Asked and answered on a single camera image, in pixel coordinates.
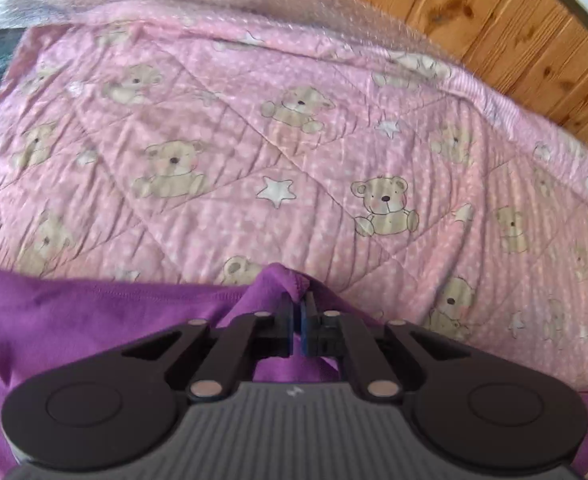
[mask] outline purple cloth fold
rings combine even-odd
[[[12,388],[40,372],[186,319],[204,317],[226,326],[240,314],[272,312],[283,293],[298,302],[307,290],[320,310],[352,312],[373,322],[320,282],[279,264],[266,267],[253,285],[236,287],[48,281],[0,270],[0,410]],[[277,382],[336,378],[328,362],[298,355],[260,361],[254,375],[257,381]],[[588,394],[584,399],[588,405]],[[14,465],[0,428],[0,477]],[[588,435],[574,465],[588,471]]]

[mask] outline round joint cover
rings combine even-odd
[[[176,421],[173,392],[138,363],[111,364],[72,364],[11,392],[1,423],[18,455],[52,469],[91,471],[156,446]]]
[[[413,415],[437,449],[489,471],[551,466],[571,457],[587,431],[587,410],[570,387],[493,358],[440,365]]]

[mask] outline pink quilt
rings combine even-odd
[[[557,126],[427,55],[231,11],[26,33],[0,268],[234,284],[270,262],[588,386],[588,151]]]

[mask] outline pink blanket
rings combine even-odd
[[[557,126],[424,54],[235,12],[26,33],[0,268],[240,284],[270,262],[588,386],[588,152]]]

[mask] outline metal pin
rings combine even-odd
[[[394,397],[400,391],[398,384],[392,381],[372,381],[367,391],[375,397]]]
[[[197,397],[215,397],[223,391],[218,381],[196,381],[189,390]]]

